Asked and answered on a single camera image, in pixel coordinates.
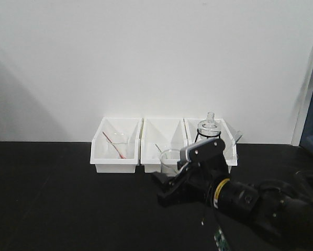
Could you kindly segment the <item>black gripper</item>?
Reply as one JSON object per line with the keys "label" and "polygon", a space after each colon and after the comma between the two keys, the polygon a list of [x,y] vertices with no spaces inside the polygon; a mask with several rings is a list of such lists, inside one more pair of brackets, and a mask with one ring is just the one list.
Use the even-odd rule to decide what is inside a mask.
{"label": "black gripper", "polygon": [[229,178],[228,165],[219,170],[208,170],[202,167],[186,167],[178,175],[153,172],[152,180],[160,187],[157,201],[162,207],[170,207],[185,203],[202,202],[213,204],[213,194],[217,185]]}

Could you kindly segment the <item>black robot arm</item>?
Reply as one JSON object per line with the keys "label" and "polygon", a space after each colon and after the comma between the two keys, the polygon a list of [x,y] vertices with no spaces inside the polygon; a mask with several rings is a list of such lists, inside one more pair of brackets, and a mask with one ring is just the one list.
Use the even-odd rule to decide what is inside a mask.
{"label": "black robot arm", "polygon": [[164,207],[202,202],[248,226],[264,240],[313,250],[313,195],[280,180],[244,184],[233,180],[225,164],[189,163],[177,174],[154,172]]}

